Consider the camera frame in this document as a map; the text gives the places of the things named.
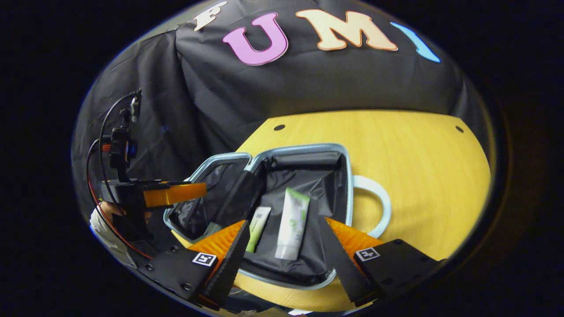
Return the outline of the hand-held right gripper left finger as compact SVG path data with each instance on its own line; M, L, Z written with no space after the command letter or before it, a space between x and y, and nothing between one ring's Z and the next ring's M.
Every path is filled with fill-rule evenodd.
M191 247L173 245L149 260L139 260L137 272L179 301L219 310L227 301L250 238L250 222L237 223Z

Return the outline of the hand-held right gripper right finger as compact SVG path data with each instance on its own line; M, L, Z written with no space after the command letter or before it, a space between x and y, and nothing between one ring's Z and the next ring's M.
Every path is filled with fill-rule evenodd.
M325 216L319 232L328 262L356 307L404 295L443 264L404 240L382 242Z

